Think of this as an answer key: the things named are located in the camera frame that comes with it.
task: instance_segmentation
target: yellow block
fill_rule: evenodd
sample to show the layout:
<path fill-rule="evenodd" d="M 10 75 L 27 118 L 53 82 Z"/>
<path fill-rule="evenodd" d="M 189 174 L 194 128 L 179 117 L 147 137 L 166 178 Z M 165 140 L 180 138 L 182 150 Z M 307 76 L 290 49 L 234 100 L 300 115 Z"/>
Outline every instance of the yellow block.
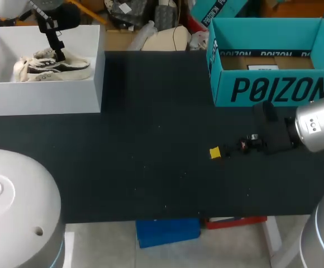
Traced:
<path fill-rule="evenodd" d="M 211 158 L 218 158 L 221 157 L 219 147 L 215 147 L 213 149 L 210 149 L 209 152 L 211 153 Z"/>

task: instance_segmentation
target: teal cardboard box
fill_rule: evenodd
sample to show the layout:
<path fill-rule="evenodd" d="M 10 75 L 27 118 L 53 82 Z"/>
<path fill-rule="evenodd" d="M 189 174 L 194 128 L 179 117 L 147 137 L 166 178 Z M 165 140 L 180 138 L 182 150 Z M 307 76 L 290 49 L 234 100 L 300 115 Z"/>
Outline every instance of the teal cardboard box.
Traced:
<path fill-rule="evenodd" d="M 312 61 L 312 68 L 295 64 L 289 69 L 226 70 L 221 57 L 304 59 Z M 215 18 L 209 26 L 207 62 L 217 107 L 250 107 L 261 101 L 299 106 L 315 101 L 324 97 L 324 19 Z"/>
<path fill-rule="evenodd" d="M 197 0 L 192 16 L 208 27 L 214 17 L 234 18 L 247 0 Z"/>

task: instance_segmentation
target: sneaker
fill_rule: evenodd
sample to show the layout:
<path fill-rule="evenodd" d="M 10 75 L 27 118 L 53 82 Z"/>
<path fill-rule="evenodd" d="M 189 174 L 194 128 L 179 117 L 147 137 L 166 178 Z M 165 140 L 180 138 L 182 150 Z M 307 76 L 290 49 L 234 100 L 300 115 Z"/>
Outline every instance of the sneaker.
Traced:
<path fill-rule="evenodd" d="M 17 82 L 83 80 L 92 75 L 90 63 L 62 49 L 65 60 L 56 62 L 52 49 L 45 49 L 34 57 L 22 57 L 16 62 L 13 73 Z"/>

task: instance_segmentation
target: white cardboard box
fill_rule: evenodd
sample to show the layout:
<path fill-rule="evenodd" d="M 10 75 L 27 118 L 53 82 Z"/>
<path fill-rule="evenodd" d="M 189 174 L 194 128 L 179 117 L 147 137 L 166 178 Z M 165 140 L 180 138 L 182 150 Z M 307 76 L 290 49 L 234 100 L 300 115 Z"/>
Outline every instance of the white cardboard box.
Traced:
<path fill-rule="evenodd" d="M 49 47 L 37 26 L 0 27 L 0 116 L 98 113 L 104 76 L 104 28 L 81 25 L 61 32 L 70 52 L 90 60 L 93 75 L 79 81 L 15 82 L 13 66 Z"/>

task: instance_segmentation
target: cable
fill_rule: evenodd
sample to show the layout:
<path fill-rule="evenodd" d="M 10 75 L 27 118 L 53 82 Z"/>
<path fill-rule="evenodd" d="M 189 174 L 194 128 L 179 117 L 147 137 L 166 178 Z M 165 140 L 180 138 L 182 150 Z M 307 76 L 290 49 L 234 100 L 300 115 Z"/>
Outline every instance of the cable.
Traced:
<path fill-rule="evenodd" d="M 174 29 L 174 31 L 173 31 L 173 43 L 174 43 L 174 49 L 177 51 L 177 48 L 176 48 L 176 46 L 175 46 L 175 41 L 174 41 L 174 32 L 175 32 L 175 30 L 177 29 L 177 27 Z"/>

